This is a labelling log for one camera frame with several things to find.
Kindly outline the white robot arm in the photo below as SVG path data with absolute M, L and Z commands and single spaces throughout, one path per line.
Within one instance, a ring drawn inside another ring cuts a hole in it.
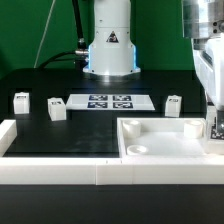
M 224 0 L 181 0 L 183 36 L 191 40 L 195 71 L 224 133 Z M 105 82 L 138 73 L 130 40 L 130 0 L 94 0 L 95 36 L 83 72 Z

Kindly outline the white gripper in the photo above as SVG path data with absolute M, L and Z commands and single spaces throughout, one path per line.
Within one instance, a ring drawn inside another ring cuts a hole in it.
M 197 77 L 206 91 L 206 104 L 217 109 L 217 132 L 224 132 L 224 41 L 209 39 L 204 50 L 193 50 L 193 59 Z

